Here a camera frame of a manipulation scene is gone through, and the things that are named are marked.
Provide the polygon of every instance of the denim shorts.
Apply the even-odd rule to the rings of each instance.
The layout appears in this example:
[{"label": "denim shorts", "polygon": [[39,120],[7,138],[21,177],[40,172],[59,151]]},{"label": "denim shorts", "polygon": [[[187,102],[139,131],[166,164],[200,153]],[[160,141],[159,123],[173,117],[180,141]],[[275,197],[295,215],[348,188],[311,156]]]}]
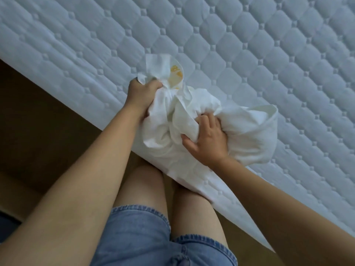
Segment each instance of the denim shorts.
[{"label": "denim shorts", "polygon": [[197,234],[170,240],[168,219],[143,205],[111,210],[91,266],[237,266],[233,253]]}]

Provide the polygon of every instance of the floor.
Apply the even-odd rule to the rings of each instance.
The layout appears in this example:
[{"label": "floor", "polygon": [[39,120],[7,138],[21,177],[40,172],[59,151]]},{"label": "floor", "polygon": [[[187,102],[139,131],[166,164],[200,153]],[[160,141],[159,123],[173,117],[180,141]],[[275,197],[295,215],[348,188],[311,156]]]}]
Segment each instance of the floor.
[{"label": "floor", "polygon": [[[0,172],[44,194],[100,130],[0,61]],[[131,153],[126,174],[140,162]],[[171,209],[171,183],[165,178]],[[278,256],[218,215],[241,266],[283,265]]]}]

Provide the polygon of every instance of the mattress pad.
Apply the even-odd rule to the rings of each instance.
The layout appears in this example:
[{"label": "mattress pad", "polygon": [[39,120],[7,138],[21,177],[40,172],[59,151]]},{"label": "mattress pad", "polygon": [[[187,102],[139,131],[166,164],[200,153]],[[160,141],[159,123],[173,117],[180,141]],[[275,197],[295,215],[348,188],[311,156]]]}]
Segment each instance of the mattress pad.
[{"label": "mattress pad", "polygon": [[[354,11],[355,0],[0,0],[0,58],[100,129],[148,53],[174,56],[223,104],[276,105],[275,154],[251,170],[355,236]],[[166,172],[139,140],[133,151]],[[269,247],[223,187],[206,188]]]}]

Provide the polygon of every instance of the bare leg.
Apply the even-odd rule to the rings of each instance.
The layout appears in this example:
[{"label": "bare leg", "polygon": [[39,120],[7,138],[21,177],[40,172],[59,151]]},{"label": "bare leg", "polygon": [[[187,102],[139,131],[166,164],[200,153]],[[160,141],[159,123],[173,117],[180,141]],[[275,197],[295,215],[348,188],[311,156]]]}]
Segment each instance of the bare leg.
[{"label": "bare leg", "polygon": [[228,246],[222,226],[210,202],[201,195],[176,185],[171,236],[176,238],[185,234],[200,234]]},{"label": "bare leg", "polygon": [[132,171],[113,206],[132,204],[149,206],[168,216],[161,171],[152,165],[141,165]]}]

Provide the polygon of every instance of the shorts hem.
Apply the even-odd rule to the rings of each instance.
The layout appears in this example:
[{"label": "shorts hem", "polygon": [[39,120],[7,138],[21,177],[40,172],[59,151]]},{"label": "shorts hem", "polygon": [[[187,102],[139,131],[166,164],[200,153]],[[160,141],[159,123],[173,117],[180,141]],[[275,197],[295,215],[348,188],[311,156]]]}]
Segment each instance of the shorts hem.
[{"label": "shorts hem", "polygon": [[208,245],[220,251],[222,254],[224,254],[230,260],[233,266],[238,265],[237,258],[232,253],[232,251],[230,251],[226,246],[222,245],[220,242],[213,240],[210,237],[202,236],[198,234],[186,234],[173,239],[172,242],[182,244],[182,245],[186,243],[200,243],[200,244]]},{"label": "shorts hem", "polygon": [[168,226],[169,233],[171,232],[171,226],[170,226],[170,223],[169,223],[169,220],[167,219],[167,217],[164,214],[160,213],[159,211],[153,209],[152,207],[148,207],[145,205],[131,204],[131,205],[117,206],[117,207],[114,207],[111,209],[110,215],[118,213],[118,212],[126,211],[126,210],[138,210],[138,211],[145,211],[145,212],[152,213],[152,214],[158,216],[159,218],[161,218]]}]

